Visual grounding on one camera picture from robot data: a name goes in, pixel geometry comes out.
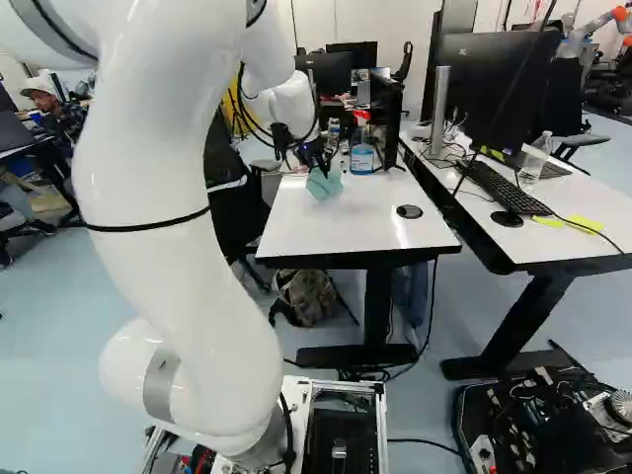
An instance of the camouflage backpack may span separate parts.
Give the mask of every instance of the camouflage backpack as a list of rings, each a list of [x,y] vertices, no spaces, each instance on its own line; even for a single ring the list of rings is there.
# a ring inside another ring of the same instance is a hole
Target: camouflage backpack
[[[282,313],[292,326],[312,327],[333,316],[337,295],[332,279],[322,270],[279,270],[273,279],[279,297],[270,309],[270,322]]]

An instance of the floor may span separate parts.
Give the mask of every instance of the floor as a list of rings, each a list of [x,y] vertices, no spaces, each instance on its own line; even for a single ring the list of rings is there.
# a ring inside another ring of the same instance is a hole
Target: floor
[[[595,133],[612,141],[580,151],[575,161],[632,196],[629,126],[601,117],[590,120]],[[270,156],[250,140],[242,147],[246,160]],[[270,299],[245,282],[267,309]],[[455,385],[443,380],[438,362],[478,353],[526,283],[525,275],[489,274],[467,249],[440,259],[430,349],[413,370],[387,386],[390,436],[453,444],[447,409]],[[544,349],[554,338],[604,381],[632,387],[630,287],[632,272],[578,279],[528,346]],[[97,379],[102,347],[133,310],[114,288],[86,231],[64,230],[40,241],[0,272],[0,288],[0,469],[138,472],[149,420],[110,398]],[[279,318],[277,332],[291,357],[300,347],[358,338],[344,317],[312,330],[291,328]],[[291,366],[285,370],[300,372]],[[391,446],[390,464],[393,474],[462,472],[449,453],[422,445]]]

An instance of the teal cloth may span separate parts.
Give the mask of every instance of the teal cloth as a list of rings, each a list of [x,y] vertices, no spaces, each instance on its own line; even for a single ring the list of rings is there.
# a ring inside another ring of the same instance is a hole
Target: teal cloth
[[[305,187],[319,202],[322,202],[343,190],[342,177],[340,170],[331,170],[325,178],[320,168],[314,168],[309,173]]]

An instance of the water bottle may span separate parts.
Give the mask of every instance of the water bottle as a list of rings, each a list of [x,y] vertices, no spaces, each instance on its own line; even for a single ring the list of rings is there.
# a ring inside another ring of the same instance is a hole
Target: water bottle
[[[374,147],[371,144],[369,125],[370,113],[367,111],[355,111],[357,129],[352,139],[352,159],[349,170],[355,175],[368,175],[373,173]]]
[[[549,156],[553,151],[553,133],[545,130],[531,146]],[[520,187],[528,190],[535,185],[540,180],[540,174],[545,164],[546,158],[544,156],[527,153],[522,162],[522,168],[517,174]]]

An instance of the person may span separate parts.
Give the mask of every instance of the person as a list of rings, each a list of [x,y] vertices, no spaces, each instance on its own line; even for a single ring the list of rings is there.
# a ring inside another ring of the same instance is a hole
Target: person
[[[53,144],[62,151],[65,158],[71,158],[88,112],[77,104],[59,102],[45,77],[27,79],[21,94],[31,99],[45,113],[31,130],[32,134],[53,135]]]

